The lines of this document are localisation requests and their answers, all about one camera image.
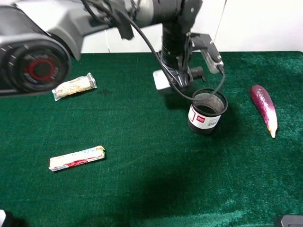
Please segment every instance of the red logo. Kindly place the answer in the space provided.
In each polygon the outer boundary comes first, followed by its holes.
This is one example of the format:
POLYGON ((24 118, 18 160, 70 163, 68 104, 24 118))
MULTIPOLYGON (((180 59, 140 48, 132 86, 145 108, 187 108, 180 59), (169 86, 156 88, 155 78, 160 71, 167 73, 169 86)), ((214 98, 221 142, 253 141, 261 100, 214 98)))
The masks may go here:
POLYGON ((199 121, 199 122, 201 122, 201 123, 204 123, 205 118, 200 117, 200 116, 197 116, 197 121, 199 121))

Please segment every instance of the purple eggplant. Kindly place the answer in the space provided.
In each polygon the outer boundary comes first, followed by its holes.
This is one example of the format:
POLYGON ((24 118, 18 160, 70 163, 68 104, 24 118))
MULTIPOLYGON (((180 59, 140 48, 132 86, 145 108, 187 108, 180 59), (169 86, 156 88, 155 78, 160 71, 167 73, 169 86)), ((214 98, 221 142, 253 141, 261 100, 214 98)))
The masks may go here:
POLYGON ((250 89, 250 98, 262 115, 270 135, 272 138, 275 138, 278 121, 276 118, 276 110, 269 93, 262 86, 255 85, 250 89))

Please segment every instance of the plastic wrapper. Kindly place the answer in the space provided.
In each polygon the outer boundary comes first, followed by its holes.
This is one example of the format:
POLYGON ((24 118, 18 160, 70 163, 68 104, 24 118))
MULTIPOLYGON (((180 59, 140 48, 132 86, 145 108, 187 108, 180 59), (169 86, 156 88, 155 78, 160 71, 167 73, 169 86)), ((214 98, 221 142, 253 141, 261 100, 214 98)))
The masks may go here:
POLYGON ((84 163, 103 159, 105 157, 104 148, 97 146, 75 153, 53 157, 49 161, 49 169, 53 172, 78 166, 84 163))
POLYGON ((78 77, 60 84, 53 90, 53 97, 55 98, 55 101, 58 101, 63 97, 94 88, 97 88, 96 81, 92 74, 88 73, 86 76, 78 77))

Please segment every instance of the table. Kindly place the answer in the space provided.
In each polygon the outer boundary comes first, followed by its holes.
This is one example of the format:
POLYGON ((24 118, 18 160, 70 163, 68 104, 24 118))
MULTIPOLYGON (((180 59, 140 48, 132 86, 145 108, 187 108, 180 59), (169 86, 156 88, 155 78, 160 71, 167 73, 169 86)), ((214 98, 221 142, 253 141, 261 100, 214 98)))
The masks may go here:
MULTIPOLYGON (((0 208, 22 227, 261 226, 303 214, 303 55, 222 53, 229 108, 211 136, 187 127, 190 102, 156 91, 151 53, 84 54, 70 79, 98 88, 0 99, 0 208), (276 106, 272 139, 250 100, 276 106), (106 159, 58 173, 49 158, 103 145, 106 159)), ((201 65, 195 54, 192 67, 201 65)), ((215 87, 208 73, 191 91, 215 87)))

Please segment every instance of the black mesh cup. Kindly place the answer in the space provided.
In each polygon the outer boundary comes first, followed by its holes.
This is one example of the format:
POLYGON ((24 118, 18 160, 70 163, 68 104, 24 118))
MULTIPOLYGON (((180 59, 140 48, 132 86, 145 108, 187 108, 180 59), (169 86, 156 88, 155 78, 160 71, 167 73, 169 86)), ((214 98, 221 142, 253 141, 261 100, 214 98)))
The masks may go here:
POLYGON ((188 127, 198 135, 212 133, 221 115, 227 110, 228 102, 226 97, 221 92, 209 97, 213 91, 214 89, 212 88, 204 88, 193 94, 193 98, 207 98, 204 101, 192 101, 188 113, 188 127))

